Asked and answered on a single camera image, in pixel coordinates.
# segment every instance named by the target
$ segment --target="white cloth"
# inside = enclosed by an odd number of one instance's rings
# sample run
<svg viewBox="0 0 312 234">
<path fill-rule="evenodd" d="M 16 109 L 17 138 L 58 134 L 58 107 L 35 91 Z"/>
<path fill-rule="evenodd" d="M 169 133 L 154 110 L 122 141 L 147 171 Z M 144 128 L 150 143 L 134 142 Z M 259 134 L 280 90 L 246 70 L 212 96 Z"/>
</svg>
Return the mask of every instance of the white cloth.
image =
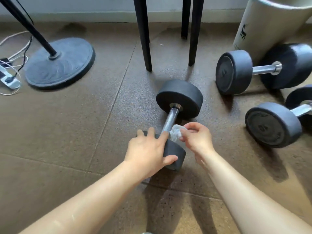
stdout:
<svg viewBox="0 0 312 234">
<path fill-rule="evenodd" d="M 177 124 L 175 124 L 172 127 L 171 131 L 169 131 L 169 133 L 170 133 L 170 140 L 172 140 L 173 142 L 176 142 L 179 138 L 182 137 L 180 129 L 187 130 L 185 127 L 177 125 Z"/>
</svg>

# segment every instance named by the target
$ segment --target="forearm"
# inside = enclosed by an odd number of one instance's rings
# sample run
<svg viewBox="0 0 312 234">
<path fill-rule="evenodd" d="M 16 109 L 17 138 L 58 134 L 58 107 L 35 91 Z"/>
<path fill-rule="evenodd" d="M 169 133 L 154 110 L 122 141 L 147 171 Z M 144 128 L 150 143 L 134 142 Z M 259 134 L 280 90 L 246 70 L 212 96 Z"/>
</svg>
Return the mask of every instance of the forearm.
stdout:
<svg viewBox="0 0 312 234">
<path fill-rule="evenodd" d="M 217 153 L 203 157 L 242 234 L 312 233 L 308 224 L 257 189 Z"/>
<path fill-rule="evenodd" d="M 72 197 L 21 234 L 93 234 L 109 219 L 126 195 L 143 180 L 127 162 Z"/>
</svg>

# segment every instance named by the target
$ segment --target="dumbbell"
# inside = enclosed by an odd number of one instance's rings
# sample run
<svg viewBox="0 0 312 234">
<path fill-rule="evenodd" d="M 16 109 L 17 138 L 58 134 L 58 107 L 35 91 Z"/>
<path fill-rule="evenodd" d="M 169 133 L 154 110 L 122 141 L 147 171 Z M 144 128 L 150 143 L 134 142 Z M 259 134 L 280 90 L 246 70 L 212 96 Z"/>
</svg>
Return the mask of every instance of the dumbbell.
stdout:
<svg viewBox="0 0 312 234">
<path fill-rule="evenodd" d="M 302 134 L 302 126 L 312 129 L 312 85 L 291 92 L 285 107 L 262 103 L 249 109 L 245 123 L 247 131 L 259 144 L 283 148 L 294 143 Z"/>
<path fill-rule="evenodd" d="M 267 89 L 295 87 L 312 71 L 312 48 L 302 43 L 277 45 L 266 53 L 260 65 L 252 67 L 252 59 L 244 50 L 224 53 L 216 66 L 219 92 L 223 95 L 241 94 L 256 74 L 261 74 L 261 81 Z"/>
<path fill-rule="evenodd" d="M 173 79 L 165 82 L 159 90 L 156 102 L 162 110 L 168 113 L 162 132 L 169 132 L 178 116 L 183 119 L 197 117 L 201 109 L 203 96 L 200 90 L 193 84 L 184 80 Z M 166 166 L 166 168 L 179 171 L 186 155 L 185 150 L 177 143 L 167 139 L 163 157 L 168 155 L 176 155 L 178 160 Z"/>
</svg>

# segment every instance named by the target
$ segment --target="tile floor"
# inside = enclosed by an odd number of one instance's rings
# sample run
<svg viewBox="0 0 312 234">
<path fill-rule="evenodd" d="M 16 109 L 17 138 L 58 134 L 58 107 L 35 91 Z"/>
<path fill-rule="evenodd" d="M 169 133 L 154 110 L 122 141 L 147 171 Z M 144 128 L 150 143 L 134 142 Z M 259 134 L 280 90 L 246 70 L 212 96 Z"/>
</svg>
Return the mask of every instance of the tile floor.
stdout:
<svg viewBox="0 0 312 234">
<path fill-rule="evenodd" d="M 194 121 L 211 130 L 220 153 L 250 182 L 312 224 L 312 147 L 304 134 L 284 149 L 257 145 L 244 128 L 248 109 L 281 102 L 254 78 L 248 90 L 223 99 L 215 86 L 220 55 L 231 49 L 238 25 L 202 24 L 197 58 L 188 67 L 189 40 L 178 23 L 150 24 L 153 72 L 145 70 L 136 24 L 41 23 L 49 40 L 77 36 L 96 51 L 92 69 L 74 85 L 40 92 L 24 85 L 0 100 L 0 233 L 14 234 L 75 195 L 123 161 L 138 128 L 160 132 L 166 114 L 155 96 L 178 78 L 204 95 Z M 0 23 L 0 39 L 23 29 Z M 291 39 L 312 44 L 312 26 Z M 0 57 L 18 51 L 28 35 L 1 46 Z M 38 49 L 34 41 L 28 55 Z M 212 182 L 187 157 L 179 173 L 162 170 L 140 184 L 100 233 L 239 233 Z"/>
</svg>

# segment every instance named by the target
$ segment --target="white trash can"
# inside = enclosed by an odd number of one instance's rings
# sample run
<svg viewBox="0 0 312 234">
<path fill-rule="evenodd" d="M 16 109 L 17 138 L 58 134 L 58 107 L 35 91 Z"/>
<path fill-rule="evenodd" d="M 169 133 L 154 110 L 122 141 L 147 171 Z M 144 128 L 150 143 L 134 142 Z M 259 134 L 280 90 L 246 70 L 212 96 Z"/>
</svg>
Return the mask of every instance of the white trash can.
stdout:
<svg viewBox="0 0 312 234">
<path fill-rule="evenodd" d="M 246 50 L 254 65 L 293 35 L 312 15 L 312 0 L 249 0 L 233 47 Z"/>
</svg>

